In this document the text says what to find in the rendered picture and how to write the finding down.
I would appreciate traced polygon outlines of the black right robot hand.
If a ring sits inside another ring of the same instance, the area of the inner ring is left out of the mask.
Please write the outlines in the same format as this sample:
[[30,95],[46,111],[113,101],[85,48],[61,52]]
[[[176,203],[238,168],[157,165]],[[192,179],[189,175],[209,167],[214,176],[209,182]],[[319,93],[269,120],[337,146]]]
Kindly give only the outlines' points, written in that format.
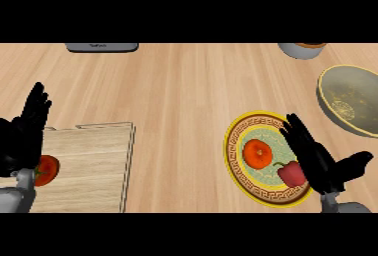
[[313,139],[296,114],[287,115],[279,132],[297,156],[310,187],[321,195],[344,192],[344,184],[364,176],[374,154],[361,151],[337,161],[324,144]]

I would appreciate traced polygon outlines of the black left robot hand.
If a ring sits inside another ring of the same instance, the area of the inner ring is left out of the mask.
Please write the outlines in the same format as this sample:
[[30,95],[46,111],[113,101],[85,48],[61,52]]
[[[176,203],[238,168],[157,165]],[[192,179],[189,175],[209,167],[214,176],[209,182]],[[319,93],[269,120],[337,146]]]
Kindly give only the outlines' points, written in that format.
[[0,177],[39,165],[51,106],[45,85],[37,82],[21,115],[11,121],[0,118]]

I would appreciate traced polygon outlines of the red tomato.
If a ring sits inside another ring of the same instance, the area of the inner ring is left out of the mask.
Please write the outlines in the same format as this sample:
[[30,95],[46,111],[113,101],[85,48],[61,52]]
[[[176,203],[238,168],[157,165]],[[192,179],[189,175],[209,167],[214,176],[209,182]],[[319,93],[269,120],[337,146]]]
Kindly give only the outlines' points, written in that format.
[[59,160],[51,156],[43,155],[40,157],[40,163],[36,167],[36,183],[37,187],[48,185],[58,176],[61,168]]

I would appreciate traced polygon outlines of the yellow patterned plate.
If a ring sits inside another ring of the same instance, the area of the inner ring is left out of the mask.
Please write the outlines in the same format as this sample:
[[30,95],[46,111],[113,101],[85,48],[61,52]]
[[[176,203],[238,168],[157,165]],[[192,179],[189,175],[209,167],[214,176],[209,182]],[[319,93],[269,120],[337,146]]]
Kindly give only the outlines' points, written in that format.
[[274,208],[299,205],[312,193],[297,156],[279,129],[287,118],[257,110],[232,122],[223,155],[234,182],[247,196]]

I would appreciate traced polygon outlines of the grey flat appliance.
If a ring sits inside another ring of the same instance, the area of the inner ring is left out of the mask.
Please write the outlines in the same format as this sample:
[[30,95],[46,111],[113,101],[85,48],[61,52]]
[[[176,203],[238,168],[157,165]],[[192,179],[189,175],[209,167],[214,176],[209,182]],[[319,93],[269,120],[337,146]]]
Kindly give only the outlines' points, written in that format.
[[124,53],[139,48],[138,43],[67,43],[65,46],[74,53]]

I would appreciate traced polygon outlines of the red bell pepper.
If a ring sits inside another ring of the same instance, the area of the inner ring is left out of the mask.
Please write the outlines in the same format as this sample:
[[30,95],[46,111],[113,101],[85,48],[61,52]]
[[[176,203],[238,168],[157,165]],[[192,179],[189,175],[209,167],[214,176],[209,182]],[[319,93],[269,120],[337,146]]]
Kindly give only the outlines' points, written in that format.
[[297,161],[288,163],[276,162],[275,165],[279,165],[278,175],[285,185],[293,188],[302,186],[307,179],[302,170],[302,166]]

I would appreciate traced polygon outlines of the grey cup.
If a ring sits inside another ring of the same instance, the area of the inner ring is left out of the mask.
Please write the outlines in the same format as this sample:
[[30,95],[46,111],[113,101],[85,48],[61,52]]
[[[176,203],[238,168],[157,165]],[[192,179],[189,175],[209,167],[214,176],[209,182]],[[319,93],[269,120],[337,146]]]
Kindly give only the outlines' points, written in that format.
[[282,52],[300,60],[313,59],[322,52],[325,43],[279,43]]

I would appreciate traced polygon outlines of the pale wooden cutting board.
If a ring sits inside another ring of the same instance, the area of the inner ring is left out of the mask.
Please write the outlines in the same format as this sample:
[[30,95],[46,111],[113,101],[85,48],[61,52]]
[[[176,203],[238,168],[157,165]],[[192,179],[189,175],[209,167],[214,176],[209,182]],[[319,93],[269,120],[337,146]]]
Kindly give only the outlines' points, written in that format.
[[[31,213],[126,211],[135,125],[130,122],[45,130],[43,153],[61,163],[53,181],[36,187]],[[0,188],[17,177],[0,178]]]

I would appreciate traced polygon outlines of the olive bowl with yellow rim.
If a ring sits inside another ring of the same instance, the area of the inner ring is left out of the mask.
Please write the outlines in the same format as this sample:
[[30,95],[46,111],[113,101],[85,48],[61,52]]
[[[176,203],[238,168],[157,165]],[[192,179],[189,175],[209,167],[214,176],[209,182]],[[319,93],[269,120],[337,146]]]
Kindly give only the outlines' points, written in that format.
[[358,136],[378,139],[378,73],[355,65],[327,68],[316,96],[331,121]]

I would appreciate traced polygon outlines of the orange round squash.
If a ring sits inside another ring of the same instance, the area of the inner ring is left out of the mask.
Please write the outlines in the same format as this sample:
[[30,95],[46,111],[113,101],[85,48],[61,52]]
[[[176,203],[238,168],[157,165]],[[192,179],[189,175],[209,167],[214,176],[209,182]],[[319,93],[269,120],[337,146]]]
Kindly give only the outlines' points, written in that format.
[[274,159],[271,146],[259,139],[251,139],[244,145],[242,157],[253,169],[263,169]]

